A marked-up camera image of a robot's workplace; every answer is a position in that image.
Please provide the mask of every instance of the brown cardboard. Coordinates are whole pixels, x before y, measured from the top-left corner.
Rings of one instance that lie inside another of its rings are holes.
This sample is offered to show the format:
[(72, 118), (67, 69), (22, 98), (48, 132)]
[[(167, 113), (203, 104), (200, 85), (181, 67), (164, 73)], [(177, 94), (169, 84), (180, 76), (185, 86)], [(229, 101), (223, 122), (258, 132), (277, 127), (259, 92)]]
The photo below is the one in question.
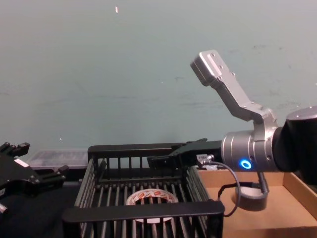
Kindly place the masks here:
[[(237, 173), (240, 181), (257, 181), (256, 173)], [(233, 183), (228, 171), (200, 171), (212, 199), (219, 188)], [(266, 173), (270, 193), (263, 211), (238, 208), (224, 218), (224, 238), (317, 238), (317, 196), (294, 174)], [(226, 189), (221, 201), (228, 213), (234, 207), (234, 188)]]

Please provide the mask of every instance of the black wire basket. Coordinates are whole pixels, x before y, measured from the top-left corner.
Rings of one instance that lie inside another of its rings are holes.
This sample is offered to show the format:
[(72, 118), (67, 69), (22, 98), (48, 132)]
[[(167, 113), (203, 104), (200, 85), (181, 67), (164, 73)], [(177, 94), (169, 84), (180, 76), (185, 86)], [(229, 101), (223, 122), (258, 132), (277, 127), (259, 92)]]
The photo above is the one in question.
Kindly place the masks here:
[[(180, 144), (92, 146), (73, 208), (63, 214), (65, 238), (220, 238), (224, 206), (212, 201), (195, 167), (152, 170), (145, 157)], [(158, 188), (177, 203), (150, 197), (125, 205), (132, 193)], [(156, 224), (147, 219), (158, 218)]]

